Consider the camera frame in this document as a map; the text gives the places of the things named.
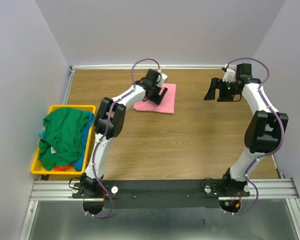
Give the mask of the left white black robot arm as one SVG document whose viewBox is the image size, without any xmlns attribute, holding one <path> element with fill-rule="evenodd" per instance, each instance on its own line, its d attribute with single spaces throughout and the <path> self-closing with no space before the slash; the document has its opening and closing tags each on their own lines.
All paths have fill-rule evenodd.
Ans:
<svg viewBox="0 0 300 240">
<path fill-rule="evenodd" d="M 102 99 L 94 121 L 95 142 L 89 164 L 80 177 L 80 184 L 89 197 L 97 197 L 105 188 L 102 178 L 110 147 L 123 130 L 126 111 L 135 103 L 146 100 L 160 105 L 168 89 L 164 84 L 168 75 L 149 69 L 145 77 L 135 81 L 122 94 Z"/>
</svg>

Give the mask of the pink t shirt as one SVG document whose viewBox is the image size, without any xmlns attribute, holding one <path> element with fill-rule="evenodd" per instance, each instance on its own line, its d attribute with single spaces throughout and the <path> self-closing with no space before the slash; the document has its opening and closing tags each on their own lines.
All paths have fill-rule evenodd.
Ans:
<svg viewBox="0 0 300 240">
<path fill-rule="evenodd" d="M 163 86 L 167 88 L 167 92 L 159 105 L 156 105 L 149 100 L 138 101 L 134 104 L 133 109 L 139 112 L 154 112 L 173 115 L 175 113 L 177 85 L 173 83 L 165 83 Z"/>
</svg>

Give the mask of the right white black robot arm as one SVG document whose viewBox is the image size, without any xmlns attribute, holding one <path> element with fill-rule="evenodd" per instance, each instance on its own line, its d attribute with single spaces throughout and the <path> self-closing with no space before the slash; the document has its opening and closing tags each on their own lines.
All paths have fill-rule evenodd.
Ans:
<svg viewBox="0 0 300 240">
<path fill-rule="evenodd" d="M 245 148 L 222 179 L 208 179 L 204 190 L 210 196 L 231 196 L 246 191 L 249 176 L 261 160 L 277 152 L 283 143 L 289 117 L 269 101 L 260 79 L 252 76 L 252 65 L 241 63 L 236 70 L 226 64 L 222 78 L 212 78 L 205 101 L 232 102 L 244 98 L 253 114 L 244 135 Z"/>
</svg>

